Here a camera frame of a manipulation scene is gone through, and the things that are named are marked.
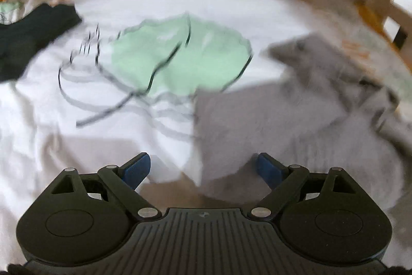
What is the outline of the dark folded garment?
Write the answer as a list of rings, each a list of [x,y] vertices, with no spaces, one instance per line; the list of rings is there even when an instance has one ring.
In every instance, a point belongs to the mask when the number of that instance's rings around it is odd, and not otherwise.
[[[1,25],[1,81],[19,79],[38,52],[82,22],[74,6],[42,3],[21,20]]]

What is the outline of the white leaf print bed sheet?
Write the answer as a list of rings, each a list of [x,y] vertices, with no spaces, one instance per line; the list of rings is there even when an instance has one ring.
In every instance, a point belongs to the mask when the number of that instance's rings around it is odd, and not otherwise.
[[[197,92],[285,80],[272,46],[318,36],[411,113],[411,73],[349,0],[13,0],[1,19],[40,3],[74,5],[82,22],[1,83],[1,264],[23,261],[18,219],[65,167],[94,172],[147,152],[149,202],[204,207]],[[387,264],[411,265],[407,219],[392,223]]]

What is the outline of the grey knit hooded sweater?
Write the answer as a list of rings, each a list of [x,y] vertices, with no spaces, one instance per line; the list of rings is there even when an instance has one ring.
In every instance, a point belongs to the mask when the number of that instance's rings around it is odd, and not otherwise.
[[[391,90],[318,36],[270,48],[285,80],[234,91],[197,92],[195,128],[204,207],[250,208],[270,191],[259,153],[312,172],[341,167],[394,224],[411,187],[411,123]]]

